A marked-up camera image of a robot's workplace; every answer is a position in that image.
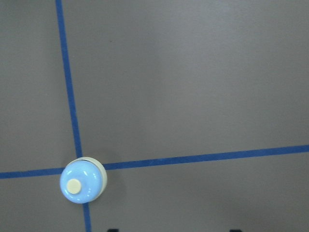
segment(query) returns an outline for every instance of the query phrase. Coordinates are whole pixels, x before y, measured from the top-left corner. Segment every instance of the blue painter's tape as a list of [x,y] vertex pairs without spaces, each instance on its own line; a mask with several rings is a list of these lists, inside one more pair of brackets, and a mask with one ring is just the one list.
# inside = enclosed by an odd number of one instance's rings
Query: blue painter's tape
[[91,219],[90,219],[89,203],[83,204],[83,211],[84,211],[85,230],[86,230],[86,232],[91,232]]
[[[309,145],[287,146],[287,147],[267,148],[259,150],[248,150],[248,151],[233,151],[225,153],[171,157],[162,159],[145,159],[145,160],[128,161],[120,163],[106,163],[103,165],[106,170],[116,170],[126,168],[169,165],[169,164],[206,162],[206,161],[225,160],[225,159],[232,160],[241,158],[263,157],[263,156],[288,155],[288,154],[297,154],[304,152],[309,152]],[[31,170],[25,172],[0,173],[0,179],[30,177],[40,175],[56,175],[61,174],[63,170],[64,168],[52,168],[52,169]]]
[[80,134],[79,134],[79,129],[78,129],[76,106],[75,106],[75,100],[74,100],[74,91],[73,91],[73,84],[72,84],[71,71],[70,71],[69,52],[68,52],[68,46],[67,46],[66,30],[65,30],[61,0],[56,0],[56,10],[57,10],[57,16],[58,16],[58,27],[59,27],[59,35],[60,35],[60,43],[61,43],[63,69],[64,69],[64,75],[65,75],[66,85],[67,85],[67,94],[68,94],[68,100],[69,100],[70,116],[71,116],[71,123],[72,123],[74,143],[75,143],[75,151],[76,151],[76,157],[80,158],[83,156],[83,152],[82,152],[82,144],[81,144],[81,139],[80,139]]
[[107,163],[103,165],[106,170],[115,170],[115,169],[139,168],[139,167],[205,162],[205,161],[215,161],[225,159],[230,160],[240,158],[285,155],[285,154],[295,154],[303,152],[309,152],[309,145],[277,147],[277,148],[249,150],[249,151],[235,151],[235,152],[225,152],[225,153],[197,155],[197,156],[182,156],[182,157],[172,157],[163,159],[146,159],[146,160],[120,162],[120,163]]
[[7,173],[0,173],[0,179],[33,177],[42,175],[58,175],[61,174],[63,170],[64,168],[49,168],[49,169],[23,171],[23,172],[7,172]]

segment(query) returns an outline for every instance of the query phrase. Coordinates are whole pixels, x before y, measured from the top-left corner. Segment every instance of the cream button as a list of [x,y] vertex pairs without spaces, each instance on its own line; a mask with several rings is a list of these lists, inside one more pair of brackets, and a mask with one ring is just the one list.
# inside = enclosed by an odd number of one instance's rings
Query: cream button
[[78,179],[71,179],[67,183],[67,190],[71,194],[79,193],[82,190],[82,184]]

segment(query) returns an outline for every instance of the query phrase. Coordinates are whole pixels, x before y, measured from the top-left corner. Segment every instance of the gray surface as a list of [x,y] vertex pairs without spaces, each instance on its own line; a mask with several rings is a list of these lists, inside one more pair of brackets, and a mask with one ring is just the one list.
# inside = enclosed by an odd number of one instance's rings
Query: gray surface
[[1,1],[1,171],[75,157],[53,1]]
[[[0,6],[0,171],[75,158],[54,2]],[[308,144],[309,3],[65,1],[85,156]],[[307,231],[309,157],[109,171],[93,231]],[[84,231],[59,176],[0,181],[0,231]]]
[[308,143],[308,1],[75,1],[64,12],[85,155]]
[[84,231],[83,206],[63,197],[59,176],[0,180],[1,232]]
[[95,232],[305,232],[308,153],[108,172]]

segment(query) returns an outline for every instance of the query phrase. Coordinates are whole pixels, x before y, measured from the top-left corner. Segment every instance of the gray floor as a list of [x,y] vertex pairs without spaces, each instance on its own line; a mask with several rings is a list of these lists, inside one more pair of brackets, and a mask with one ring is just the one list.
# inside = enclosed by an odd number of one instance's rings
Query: gray floor
[[[0,172],[75,158],[53,1],[0,1]],[[85,156],[309,144],[309,2],[64,1]],[[307,231],[308,153],[108,171],[94,232]],[[59,176],[0,181],[0,231],[83,232]]]

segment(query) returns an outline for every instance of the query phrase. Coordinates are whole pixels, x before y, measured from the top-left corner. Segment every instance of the blue tape line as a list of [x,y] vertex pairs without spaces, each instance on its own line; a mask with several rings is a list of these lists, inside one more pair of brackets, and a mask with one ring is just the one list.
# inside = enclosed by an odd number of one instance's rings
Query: blue tape line
[[42,175],[58,175],[62,173],[63,169],[64,168],[49,168],[49,169],[23,171],[23,172],[0,173],[0,179],[33,177],[33,176],[42,176]]
[[[304,152],[309,152],[309,145],[287,146],[287,147],[267,148],[259,150],[249,150],[249,151],[234,151],[234,152],[215,153],[208,155],[206,154],[197,156],[182,156],[182,157],[172,157],[163,159],[145,159],[145,160],[119,162],[119,163],[106,163],[103,165],[106,170],[116,170],[116,169],[140,168],[140,167],[150,167],[150,166],[180,164],[180,163],[206,162],[206,161],[225,160],[225,159],[232,160],[240,158],[262,157],[262,156],[288,155],[288,154],[296,154]],[[0,173],[0,179],[30,177],[40,175],[56,175],[61,174],[63,169],[64,168],[51,168],[51,169],[25,171],[25,172]]]
[[83,156],[83,152],[82,152],[81,139],[80,139],[80,134],[79,134],[79,129],[78,129],[76,106],[75,106],[75,100],[74,100],[74,91],[73,91],[73,84],[72,84],[71,71],[70,71],[69,52],[68,52],[68,46],[67,46],[66,30],[65,30],[65,25],[64,25],[64,17],[63,17],[61,0],[56,0],[56,10],[57,10],[57,16],[58,16],[58,27],[59,27],[59,35],[60,35],[60,43],[61,43],[63,69],[64,69],[64,75],[66,79],[71,123],[72,123],[74,143],[75,143],[75,151],[76,151],[76,157],[79,158]]
[[86,230],[86,232],[91,232],[91,219],[90,219],[89,203],[83,204],[83,211],[84,211],[85,230]]
[[303,152],[309,152],[309,145],[277,147],[277,148],[249,150],[249,151],[235,151],[235,152],[225,152],[225,153],[197,155],[197,156],[172,157],[163,159],[146,159],[146,160],[120,162],[120,163],[108,163],[104,164],[104,167],[106,170],[115,170],[115,169],[139,168],[139,167],[205,162],[205,161],[215,161],[225,159],[230,160],[240,158],[262,157],[262,156],[286,155],[286,154],[295,154]]

